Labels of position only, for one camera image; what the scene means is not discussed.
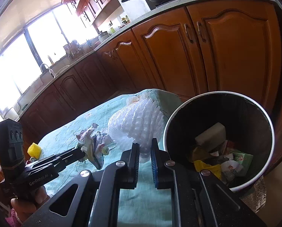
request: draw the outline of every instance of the light blue fabric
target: light blue fabric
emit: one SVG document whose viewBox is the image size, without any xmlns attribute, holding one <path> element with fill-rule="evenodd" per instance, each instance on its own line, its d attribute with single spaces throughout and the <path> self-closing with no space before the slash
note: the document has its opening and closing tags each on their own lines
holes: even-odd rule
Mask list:
<svg viewBox="0 0 282 227">
<path fill-rule="evenodd" d="M 181 105 L 181 100 L 172 93 L 158 90 L 146 89 L 137 94 L 121 95 L 111 99 L 90 111 L 80 115 L 72 122 L 47 134 L 40 142 L 42 148 L 40 158 L 57 154 L 73 148 L 77 144 L 76 134 L 81 130 L 97 123 L 99 127 L 95 130 L 107 131 L 109 118 L 119 109 L 127 105 L 130 99 L 145 95 L 156 100 L 164 113 L 166 124 L 170 115 Z M 159 148 L 163 149 L 162 139 Z M 120 159 L 122 151 L 116 146 L 104 158 L 103 169 L 112 162 Z M 59 189 L 69 182 L 83 169 L 96 171 L 89 161 L 86 163 L 72 163 L 59 173 L 59 177 L 45 185 L 49 195 L 54 195 Z M 119 201 L 118 227 L 167 227 L 172 226 L 171 197 L 170 190 L 157 190 L 153 183 L 151 162 L 139 165 L 137 188 L 134 190 L 121 190 Z"/>
</svg>

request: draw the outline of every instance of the silver screw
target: silver screw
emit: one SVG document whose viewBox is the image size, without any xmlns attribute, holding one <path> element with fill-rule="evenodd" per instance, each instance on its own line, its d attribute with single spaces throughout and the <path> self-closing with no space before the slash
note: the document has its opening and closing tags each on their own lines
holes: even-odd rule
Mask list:
<svg viewBox="0 0 282 227">
<path fill-rule="evenodd" d="M 204 170 L 201 171 L 201 174 L 202 174 L 203 176 L 209 176 L 209 175 L 210 175 L 210 171 L 207 170 L 207 169 L 204 169 Z"/>
<path fill-rule="evenodd" d="M 125 162 L 122 161 L 122 160 L 119 160 L 119 161 L 116 162 L 116 166 L 123 167 L 123 166 L 125 166 Z"/>
<path fill-rule="evenodd" d="M 165 164 L 166 164 L 167 166 L 174 166 L 174 165 L 175 165 L 175 162 L 174 162 L 173 160 L 168 160 L 168 161 L 165 162 Z"/>
<path fill-rule="evenodd" d="M 88 177 L 89 174 L 90 174 L 90 172 L 88 170 L 83 170 L 83 171 L 80 172 L 81 177 Z"/>
</svg>

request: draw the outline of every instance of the floor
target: floor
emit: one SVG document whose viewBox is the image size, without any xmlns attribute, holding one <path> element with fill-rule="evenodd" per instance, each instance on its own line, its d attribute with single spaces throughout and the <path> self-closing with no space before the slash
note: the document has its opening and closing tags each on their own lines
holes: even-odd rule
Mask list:
<svg viewBox="0 0 282 227">
<path fill-rule="evenodd" d="M 257 215 L 268 227 L 276 227 L 282 219 L 282 162 L 264 180 L 266 204 Z"/>
</svg>

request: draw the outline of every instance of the trash can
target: trash can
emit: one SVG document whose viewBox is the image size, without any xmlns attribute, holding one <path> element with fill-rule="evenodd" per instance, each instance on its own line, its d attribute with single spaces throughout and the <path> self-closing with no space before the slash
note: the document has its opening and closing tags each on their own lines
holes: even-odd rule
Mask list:
<svg viewBox="0 0 282 227">
<path fill-rule="evenodd" d="M 226 139 L 235 148 L 253 155 L 245 177 L 236 177 L 229 187 L 233 192 L 251 186 L 266 170 L 275 144 L 272 122 L 266 111 L 242 94 L 215 91 L 198 95 L 183 103 L 169 118 L 164 134 L 164 149 L 172 160 L 194 169 L 186 158 L 195 137 L 217 122 L 225 126 Z"/>
</svg>

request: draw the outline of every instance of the sink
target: sink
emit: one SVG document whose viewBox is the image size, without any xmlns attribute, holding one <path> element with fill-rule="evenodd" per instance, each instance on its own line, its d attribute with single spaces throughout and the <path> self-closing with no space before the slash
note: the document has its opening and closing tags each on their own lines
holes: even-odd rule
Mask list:
<svg viewBox="0 0 282 227">
<path fill-rule="evenodd" d="M 62 72 L 64 72 L 69 66 L 62 67 L 54 76 L 54 78 L 58 77 Z"/>
</svg>

